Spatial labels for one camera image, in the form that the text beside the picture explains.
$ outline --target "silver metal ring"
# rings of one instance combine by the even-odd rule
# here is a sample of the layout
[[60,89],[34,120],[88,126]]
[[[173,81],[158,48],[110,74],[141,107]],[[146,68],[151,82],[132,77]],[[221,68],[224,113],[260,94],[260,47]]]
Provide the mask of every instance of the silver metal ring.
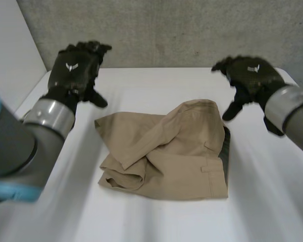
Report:
[[66,139],[74,121],[74,113],[64,104],[51,99],[40,99],[25,117],[24,124],[49,127]]
[[303,89],[286,86],[276,91],[267,101],[265,115],[280,131],[288,115],[303,104]]

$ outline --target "folded garment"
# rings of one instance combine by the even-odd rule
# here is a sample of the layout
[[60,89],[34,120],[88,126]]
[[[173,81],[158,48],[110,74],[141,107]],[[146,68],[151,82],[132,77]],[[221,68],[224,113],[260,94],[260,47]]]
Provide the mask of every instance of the folded garment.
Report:
[[119,112],[95,127],[110,151],[101,186],[155,199],[228,197],[215,102],[187,101],[167,115]]

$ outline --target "glove logo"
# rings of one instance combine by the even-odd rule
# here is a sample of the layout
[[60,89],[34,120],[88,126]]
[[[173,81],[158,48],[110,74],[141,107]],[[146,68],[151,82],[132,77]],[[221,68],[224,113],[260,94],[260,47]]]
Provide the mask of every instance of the glove logo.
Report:
[[66,68],[69,70],[69,71],[72,71],[72,70],[74,70],[75,68],[77,68],[79,66],[79,64],[77,63],[77,64],[75,64],[75,65],[68,65],[67,63],[66,63]]
[[257,67],[247,67],[247,70],[250,71],[250,72],[258,73],[259,67],[261,67],[261,65],[258,65]]

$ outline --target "concrete wall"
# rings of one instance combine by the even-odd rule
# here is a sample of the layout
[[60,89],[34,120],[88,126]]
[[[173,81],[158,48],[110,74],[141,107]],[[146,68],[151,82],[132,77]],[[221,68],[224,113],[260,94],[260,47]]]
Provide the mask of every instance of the concrete wall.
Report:
[[303,0],[17,0],[48,69],[68,43],[114,49],[104,67],[210,67],[259,55],[303,85]]
[[46,73],[14,0],[0,0],[0,98],[15,111]]

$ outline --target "gray wall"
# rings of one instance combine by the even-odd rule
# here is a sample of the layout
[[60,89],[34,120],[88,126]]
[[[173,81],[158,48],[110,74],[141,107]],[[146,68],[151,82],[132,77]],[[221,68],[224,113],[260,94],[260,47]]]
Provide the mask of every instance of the gray wall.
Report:
[[47,69],[69,43],[113,46],[104,67],[210,67],[259,55],[303,86],[303,0],[18,0]]

